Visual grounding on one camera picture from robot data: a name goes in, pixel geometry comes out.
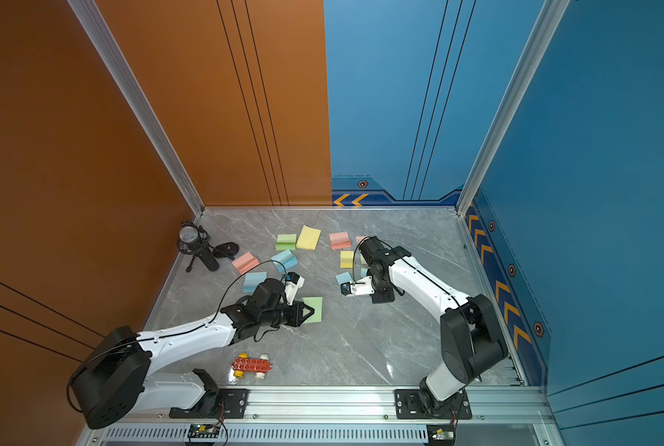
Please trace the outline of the large green memo pad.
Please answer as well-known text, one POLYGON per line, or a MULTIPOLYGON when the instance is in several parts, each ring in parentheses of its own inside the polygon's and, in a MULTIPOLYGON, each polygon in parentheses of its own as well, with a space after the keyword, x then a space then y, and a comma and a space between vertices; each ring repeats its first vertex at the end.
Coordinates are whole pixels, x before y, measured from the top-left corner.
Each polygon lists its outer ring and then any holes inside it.
POLYGON ((322 297, 304 297, 303 302, 315 309, 315 314, 304 324, 320 323, 323 319, 324 299, 322 297))

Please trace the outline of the small yellow memo pad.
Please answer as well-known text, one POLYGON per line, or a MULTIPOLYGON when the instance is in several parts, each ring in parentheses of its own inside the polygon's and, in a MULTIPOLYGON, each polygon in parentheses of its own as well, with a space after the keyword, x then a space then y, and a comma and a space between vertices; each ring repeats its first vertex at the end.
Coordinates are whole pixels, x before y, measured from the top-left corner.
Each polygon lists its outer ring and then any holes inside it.
POLYGON ((354 257, 355 255, 353 251, 341 251, 339 258, 339 266, 341 269, 353 269, 354 257))

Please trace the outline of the blue curved memo pad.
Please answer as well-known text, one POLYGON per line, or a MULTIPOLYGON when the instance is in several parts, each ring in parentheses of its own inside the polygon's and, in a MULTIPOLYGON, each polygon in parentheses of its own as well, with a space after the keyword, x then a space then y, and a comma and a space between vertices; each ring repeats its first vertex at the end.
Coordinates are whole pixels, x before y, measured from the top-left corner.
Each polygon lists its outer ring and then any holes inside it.
POLYGON ((336 276, 336 280, 337 280, 337 283, 338 283, 339 285, 342 285, 342 284, 349 284, 350 282, 353 282, 353 280, 352 280, 352 276, 350 275, 350 273, 349 273, 348 271, 343 272, 343 273, 337 275, 337 276, 336 276))

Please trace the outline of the large yellow memo pad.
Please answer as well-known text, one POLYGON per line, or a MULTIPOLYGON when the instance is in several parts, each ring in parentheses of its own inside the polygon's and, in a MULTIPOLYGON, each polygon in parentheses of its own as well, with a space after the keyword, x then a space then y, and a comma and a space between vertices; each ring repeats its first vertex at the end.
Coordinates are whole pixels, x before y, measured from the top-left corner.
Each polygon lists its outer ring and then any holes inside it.
POLYGON ((321 230, 303 226, 296 243, 296 248, 300 250, 314 251, 321 237, 321 230))

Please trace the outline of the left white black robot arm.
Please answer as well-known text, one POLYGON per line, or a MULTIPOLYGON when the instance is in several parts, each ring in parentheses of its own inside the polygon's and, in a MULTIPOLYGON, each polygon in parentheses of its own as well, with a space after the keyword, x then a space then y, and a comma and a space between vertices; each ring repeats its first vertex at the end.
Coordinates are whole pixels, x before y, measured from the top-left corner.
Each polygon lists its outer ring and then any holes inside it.
POLYGON ((201 368, 178 375, 163 370, 204 351, 259 338, 261 328, 303 325, 315 312, 296 299, 303 284, 291 272, 281 280, 268 278, 252 295, 192 323, 138 333, 117 328, 72 373, 65 391, 68 403, 90 429, 155 409, 168 410, 172 418, 242 417, 245 393, 229 395, 201 368))

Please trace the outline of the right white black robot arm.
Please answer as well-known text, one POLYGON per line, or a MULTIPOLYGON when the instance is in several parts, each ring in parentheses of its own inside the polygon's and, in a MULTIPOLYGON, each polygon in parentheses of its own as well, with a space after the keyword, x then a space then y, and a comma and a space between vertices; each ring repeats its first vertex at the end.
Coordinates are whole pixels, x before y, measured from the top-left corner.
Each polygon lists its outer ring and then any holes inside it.
POLYGON ((495 306, 484 295, 443 282, 401 246, 367 237, 358 251, 368 271, 350 287, 354 295, 370 295, 375 304, 409 295, 439 322, 441 364, 419 383, 415 410, 428 418, 457 418, 461 392, 509 355, 495 306))

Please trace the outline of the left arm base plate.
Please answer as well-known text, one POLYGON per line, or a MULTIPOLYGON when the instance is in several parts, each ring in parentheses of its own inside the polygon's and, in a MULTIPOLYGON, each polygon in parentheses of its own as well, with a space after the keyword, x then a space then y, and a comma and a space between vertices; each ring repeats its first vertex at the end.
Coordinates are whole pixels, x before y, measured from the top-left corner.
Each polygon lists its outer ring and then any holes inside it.
POLYGON ((172 419, 243 419, 248 403, 247 388, 224 388, 213 392, 207 390, 202 398, 191 408, 171 408, 172 419))

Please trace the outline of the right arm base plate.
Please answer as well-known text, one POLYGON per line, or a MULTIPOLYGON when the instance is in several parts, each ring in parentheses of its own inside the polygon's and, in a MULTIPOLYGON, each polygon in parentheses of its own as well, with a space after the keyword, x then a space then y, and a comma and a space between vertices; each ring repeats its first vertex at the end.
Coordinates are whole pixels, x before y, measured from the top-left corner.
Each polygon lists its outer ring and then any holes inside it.
POLYGON ((436 400, 429 390, 421 388, 394 390, 393 396, 398 419, 458 421, 473 418, 465 390, 456 392, 444 401, 436 400))

